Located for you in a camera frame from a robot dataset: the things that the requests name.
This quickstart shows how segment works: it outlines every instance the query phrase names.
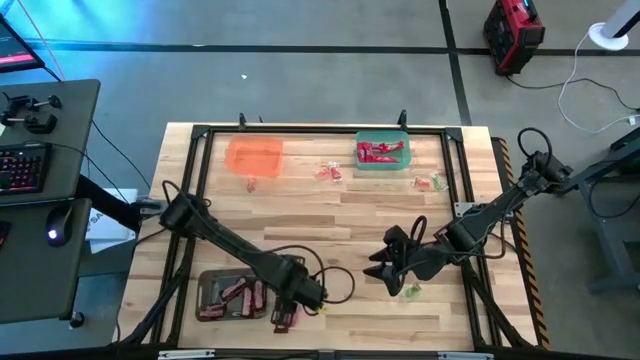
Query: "red power station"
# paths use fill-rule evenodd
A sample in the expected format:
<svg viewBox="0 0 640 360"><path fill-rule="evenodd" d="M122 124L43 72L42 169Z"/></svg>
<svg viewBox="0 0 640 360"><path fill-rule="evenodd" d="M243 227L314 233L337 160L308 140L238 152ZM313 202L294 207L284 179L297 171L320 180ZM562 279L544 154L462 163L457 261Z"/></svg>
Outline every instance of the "red power station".
<svg viewBox="0 0 640 360"><path fill-rule="evenodd" d="M498 75L519 74L544 39L532 0L496 0L484 23L484 38Z"/></svg>

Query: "gaming keyboard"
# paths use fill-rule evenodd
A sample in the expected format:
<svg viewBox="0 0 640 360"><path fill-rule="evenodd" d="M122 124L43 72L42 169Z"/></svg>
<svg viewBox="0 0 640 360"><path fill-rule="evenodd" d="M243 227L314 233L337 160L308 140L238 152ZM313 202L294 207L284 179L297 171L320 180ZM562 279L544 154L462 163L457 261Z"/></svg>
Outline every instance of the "gaming keyboard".
<svg viewBox="0 0 640 360"><path fill-rule="evenodd" d="M0 195L41 192L50 153L40 142L0 146Z"/></svg>

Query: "orange bowl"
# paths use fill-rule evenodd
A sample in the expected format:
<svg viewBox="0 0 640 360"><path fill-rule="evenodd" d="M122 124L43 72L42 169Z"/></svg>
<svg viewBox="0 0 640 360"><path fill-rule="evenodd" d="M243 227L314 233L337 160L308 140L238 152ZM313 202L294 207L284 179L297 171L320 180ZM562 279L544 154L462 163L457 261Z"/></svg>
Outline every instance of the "orange bowl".
<svg viewBox="0 0 640 360"><path fill-rule="evenodd" d="M224 163L234 174L277 177L282 167L282 139L271 136L233 136Z"/></svg>

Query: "wooden tabletop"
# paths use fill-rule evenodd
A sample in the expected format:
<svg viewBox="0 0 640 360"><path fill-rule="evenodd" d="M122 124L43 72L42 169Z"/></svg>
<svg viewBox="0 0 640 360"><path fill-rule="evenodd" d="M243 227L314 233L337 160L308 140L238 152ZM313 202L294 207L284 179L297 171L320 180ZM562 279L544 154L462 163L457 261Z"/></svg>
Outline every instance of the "wooden tabletop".
<svg viewBox="0 0 640 360"><path fill-rule="evenodd" d="M163 197L162 180L180 183L193 125L167 125L153 179L151 194L154 198ZM463 127L462 130L476 201L489 201L501 193L489 131L486 127ZM411 135L413 159L407 169L371 172L355 168L354 135L278 134L284 141L281 175L277 179L258 179L256 190L249 193L246 179L230 173L224 164L231 136L217 134L214 139L205 191L205 197L212 201L211 214L261 249L289 244L311 247L325 264L351 270L357 286L349 302L327 305L316 317L299 316L289 334L273 334L268 316L259 320L198 322L195 311L199 275L206 270L244 267L213 244L199 240L189 280L180 347L473 348L458 267L447 266L434 279L420 282L421 291L411 299L390 297L380 281L362 274L362 269L374 265L367 257L383 247L382 236L387 228L397 224L409 232L416 217L425 215L429 220L425 241L429 241L435 230L452 219L446 191L419 192L412 186L416 176L427 178L433 172L446 179L437 137ZM202 153L202 147L201 144L199 153ZM192 192L195 192L199 159L200 156L194 167ZM314 178L314 173L329 161L340 164L342 182ZM140 236L158 229L157 223L148 221ZM510 231L507 231L507 239L512 241ZM133 330L158 296L168 243L169 234L164 233L141 244L135 252L119 314L123 336ZM490 239L487 253L499 250L499 241ZM290 253L305 256L309 269L317 271L318 265L311 256L297 250ZM517 255L508 250L503 259L488 263L496 302L523 337L535 343ZM413 275L408 276L405 286L415 280ZM327 289L330 299L341 299L350 289L350 280L343 273L328 272ZM167 308L163 339L171 325L173 307L172 300ZM489 339L484 307L478 309L483 334Z"/></svg>

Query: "concrete floor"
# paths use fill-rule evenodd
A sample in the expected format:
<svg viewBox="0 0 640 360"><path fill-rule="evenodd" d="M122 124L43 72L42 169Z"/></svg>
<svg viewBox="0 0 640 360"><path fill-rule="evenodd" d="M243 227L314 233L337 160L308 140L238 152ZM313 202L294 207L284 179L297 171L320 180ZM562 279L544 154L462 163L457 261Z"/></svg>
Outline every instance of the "concrete floor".
<svg viewBox="0 0 640 360"><path fill-rule="evenodd" d="M56 40L446 46L437 0L24 2L45 36ZM458 47L484 47L480 29L492 2L448 1ZM604 21L620 3L537 0L547 25L542 47L574 48L592 22ZM24 37L35 37L17 4L7 18ZM630 48L640 48L638 31L630 33ZM48 54L39 54L53 66ZM412 124L461 123L447 55L56 51L56 56L67 79L102 81L95 120L148 178L168 121L235 121L242 111L250 121L261 115L266 122L390 123L406 108ZM636 57L582 57L577 77L613 86L626 102L640 106L637 65ZM538 56L515 79L555 83L566 79L571 66L570 57ZM524 160L515 136L526 126L545 131L556 156L574 169L600 159L612 141L632 129L619 124L597 136L573 129L557 110L558 89L517 88L493 74L487 57L460 56L460 70L473 125L489 126L492 135L505 138L514 166ZM0 76L0 84L42 81L50 81L44 71ZM565 103L577 122L594 129L628 114L610 92L588 84L571 86ZM113 161L117 154L95 133L89 151L118 186L146 191L125 161ZM97 175L94 179L107 185ZM577 194L539 196L524 211L554 349L638 358L640 293L587 291L586 284L606 269L582 200ZM125 250L109 256L127 261ZM79 330L67 331L55 320L0 326L0 353L108 343L124 279L116 274L81 280L77 307L89 320Z"/></svg>

